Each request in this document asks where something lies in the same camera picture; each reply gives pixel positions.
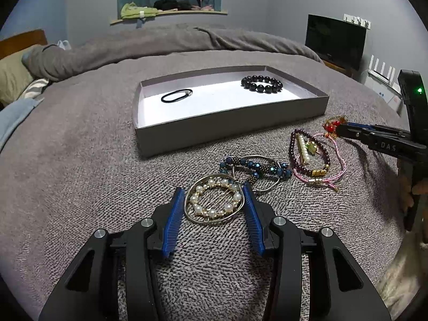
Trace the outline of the person's right hand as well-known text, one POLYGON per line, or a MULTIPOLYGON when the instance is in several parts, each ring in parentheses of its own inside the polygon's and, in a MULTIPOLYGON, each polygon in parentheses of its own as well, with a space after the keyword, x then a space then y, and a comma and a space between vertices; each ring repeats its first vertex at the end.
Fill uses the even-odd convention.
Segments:
POLYGON ((418 182, 415 186, 412 186, 410 179, 404 173, 403 161, 401 161, 400 159, 397 160, 397 167, 400 186, 400 207, 402 211, 406 214, 407 210, 409 208, 412 208, 412 206, 414 205, 412 194, 427 195, 428 181, 427 178, 424 178, 424 180, 418 182))

